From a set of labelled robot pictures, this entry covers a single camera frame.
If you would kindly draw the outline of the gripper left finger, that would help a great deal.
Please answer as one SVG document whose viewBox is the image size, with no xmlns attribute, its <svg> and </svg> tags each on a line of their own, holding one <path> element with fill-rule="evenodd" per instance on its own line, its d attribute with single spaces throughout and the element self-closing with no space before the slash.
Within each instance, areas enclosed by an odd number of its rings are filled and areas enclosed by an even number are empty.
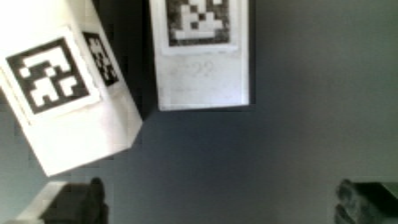
<svg viewBox="0 0 398 224">
<path fill-rule="evenodd" d="M 52 181 L 24 209 L 17 220 L 33 224 L 109 224 L 105 185 Z"/>
</svg>

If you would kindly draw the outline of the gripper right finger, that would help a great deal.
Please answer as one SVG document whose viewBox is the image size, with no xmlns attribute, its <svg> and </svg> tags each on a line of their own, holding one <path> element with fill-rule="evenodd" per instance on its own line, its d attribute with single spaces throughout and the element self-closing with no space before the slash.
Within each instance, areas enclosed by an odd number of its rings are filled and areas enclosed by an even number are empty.
<svg viewBox="0 0 398 224">
<path fill-rule="evenodd" d="M 398 182 L 354 182 L 336 188 L 335 224 L 398 224 Z"/>
</svg>

